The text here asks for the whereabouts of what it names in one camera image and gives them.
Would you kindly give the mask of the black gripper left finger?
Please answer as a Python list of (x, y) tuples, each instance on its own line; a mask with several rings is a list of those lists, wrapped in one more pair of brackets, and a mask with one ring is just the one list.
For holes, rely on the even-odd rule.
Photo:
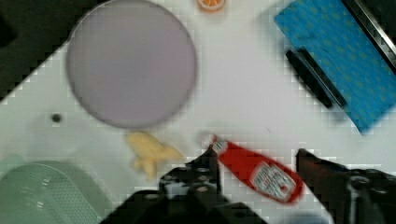
[(209, 186), (221, 193), (218, 154), (208, 149), (192, 161), (163, 175), (159, 180), (159, 192), (167, 199), (186, 196), (192, 187)]

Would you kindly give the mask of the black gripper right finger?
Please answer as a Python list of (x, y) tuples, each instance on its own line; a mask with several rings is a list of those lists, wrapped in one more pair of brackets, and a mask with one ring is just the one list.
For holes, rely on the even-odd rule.
[(348, 169), (301, 148), (296, 171), (334, 224), (396, 224), (395, 176), (377, 169)]

